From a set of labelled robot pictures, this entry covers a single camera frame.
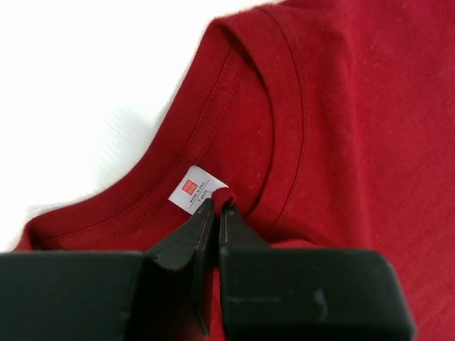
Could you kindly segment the white neck label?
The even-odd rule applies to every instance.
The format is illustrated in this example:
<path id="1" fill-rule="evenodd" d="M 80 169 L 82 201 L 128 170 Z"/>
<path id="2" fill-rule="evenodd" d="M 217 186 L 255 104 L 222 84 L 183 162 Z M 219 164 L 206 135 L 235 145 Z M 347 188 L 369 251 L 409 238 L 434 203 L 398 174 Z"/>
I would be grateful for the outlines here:
<path id="1" fill-rule="evenodd" d="M 224 182 L 194 165 L 188 169 L 168 200 L 192 215 L 216 190 L 227 187 Z"/>

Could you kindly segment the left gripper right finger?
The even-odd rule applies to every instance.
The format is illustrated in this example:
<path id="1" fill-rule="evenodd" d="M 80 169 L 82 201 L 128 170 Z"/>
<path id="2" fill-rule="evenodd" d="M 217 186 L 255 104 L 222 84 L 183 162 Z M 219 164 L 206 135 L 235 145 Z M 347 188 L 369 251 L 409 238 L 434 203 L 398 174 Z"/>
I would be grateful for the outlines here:
<path id="1" fill-rule="evenodd" d="M 274 248 L 223 208 L 220 303 L 229 340 L 412 340 L 397 274 L 376 251 Z"/>

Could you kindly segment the red t-shirt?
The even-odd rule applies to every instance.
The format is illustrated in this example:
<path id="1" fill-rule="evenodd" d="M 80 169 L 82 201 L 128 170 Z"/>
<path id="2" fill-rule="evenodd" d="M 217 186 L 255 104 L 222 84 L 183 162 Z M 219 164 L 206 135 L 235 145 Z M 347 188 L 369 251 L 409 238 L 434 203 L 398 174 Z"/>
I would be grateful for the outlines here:
<path id="1" fill-rule="evenodd" d="M 214 20 L 143 158 L 19 250 L 145 250 L 191 166 L 276 247 L 365 247 L 454 339 L 454 2 L 285 1 Z"/>

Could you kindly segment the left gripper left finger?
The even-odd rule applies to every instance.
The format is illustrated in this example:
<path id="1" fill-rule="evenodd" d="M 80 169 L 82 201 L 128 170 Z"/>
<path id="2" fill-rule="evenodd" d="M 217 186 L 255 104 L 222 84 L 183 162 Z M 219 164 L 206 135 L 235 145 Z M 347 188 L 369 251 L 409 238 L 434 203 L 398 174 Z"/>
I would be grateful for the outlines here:
<path id="1" fill-rule="evenodd" d="M 214 208 L 147 251 L 1 256 L 2 340 L 202 340 L 210 329 Z"/>

